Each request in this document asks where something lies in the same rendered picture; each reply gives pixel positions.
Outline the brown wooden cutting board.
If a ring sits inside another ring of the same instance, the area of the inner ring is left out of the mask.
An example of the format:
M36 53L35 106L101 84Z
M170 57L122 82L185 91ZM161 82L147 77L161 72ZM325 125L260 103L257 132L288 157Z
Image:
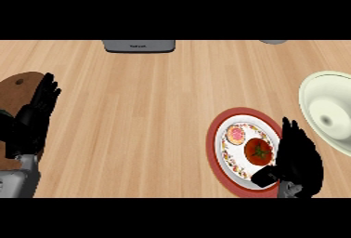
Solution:
M0 82L0 112L15 116L26 104L30 104L36 88L45 75L37 72L20 73ZM0 170L14 170L21 162L7 158L7 143L0 141Z

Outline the pale green bowl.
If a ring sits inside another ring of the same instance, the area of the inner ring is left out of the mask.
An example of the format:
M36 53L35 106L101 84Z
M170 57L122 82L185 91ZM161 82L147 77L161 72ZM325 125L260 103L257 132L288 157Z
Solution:
M351 157L351 74L310 74L300 86L300 106L318 135Z

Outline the white floral plate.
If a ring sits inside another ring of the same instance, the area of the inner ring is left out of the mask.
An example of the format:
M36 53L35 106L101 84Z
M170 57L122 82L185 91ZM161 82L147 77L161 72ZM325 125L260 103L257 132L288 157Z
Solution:
M242 145L234 145L226 139L226 130L231 126L240 126L244 129L245 141ZM263 139L269 143L273 150L273 159L268 165L275 165L281 138L269 123L256 116L235 115L222 122L216 133L214 148L220 168L229 179L244 188L262 191L270 188L272 185L262 188L251 181L251 177L266 165L253 165L244 154L244 146L254 138Z

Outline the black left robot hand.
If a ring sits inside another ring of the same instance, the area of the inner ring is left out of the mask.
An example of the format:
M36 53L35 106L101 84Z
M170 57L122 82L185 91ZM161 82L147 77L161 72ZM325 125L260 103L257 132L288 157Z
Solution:
M49 119L63 89L46 73L30 101L15 116L0 112L0 141L7 143L7 158L37 154L45 146L49 133Z

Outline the grey appliance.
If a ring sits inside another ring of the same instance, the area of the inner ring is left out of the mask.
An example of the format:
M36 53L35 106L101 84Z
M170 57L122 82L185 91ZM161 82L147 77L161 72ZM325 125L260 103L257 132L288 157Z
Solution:
M176 49L175 40L105 40L104 45L114 53L167 53Z

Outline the red tomato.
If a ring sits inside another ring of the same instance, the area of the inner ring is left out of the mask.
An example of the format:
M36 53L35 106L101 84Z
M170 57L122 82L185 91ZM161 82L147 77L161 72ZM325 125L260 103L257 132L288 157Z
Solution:
M253 165L268 165L273 159L273 150L269 143L259 138L248 141L244 146L244 154Z

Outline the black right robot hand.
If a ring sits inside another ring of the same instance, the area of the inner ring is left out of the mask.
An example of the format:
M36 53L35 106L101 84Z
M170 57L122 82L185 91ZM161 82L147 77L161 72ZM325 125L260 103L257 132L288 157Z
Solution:
M313 140L300 128L296 120L284 118L284 138L279 144L276 164L268 165L251 177L263 188L275 182L291 181L303 185L296 198L309 199L322 190L324 165L322 156Z

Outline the red round placemat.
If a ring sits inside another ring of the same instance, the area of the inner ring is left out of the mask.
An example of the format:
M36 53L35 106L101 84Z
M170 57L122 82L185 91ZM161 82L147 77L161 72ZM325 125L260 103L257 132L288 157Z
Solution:
M216 117L207 131L209 163L219 181L240 196L276 198L281 182L262 188L253 175L276 164L284 130L260 111L240 107Z

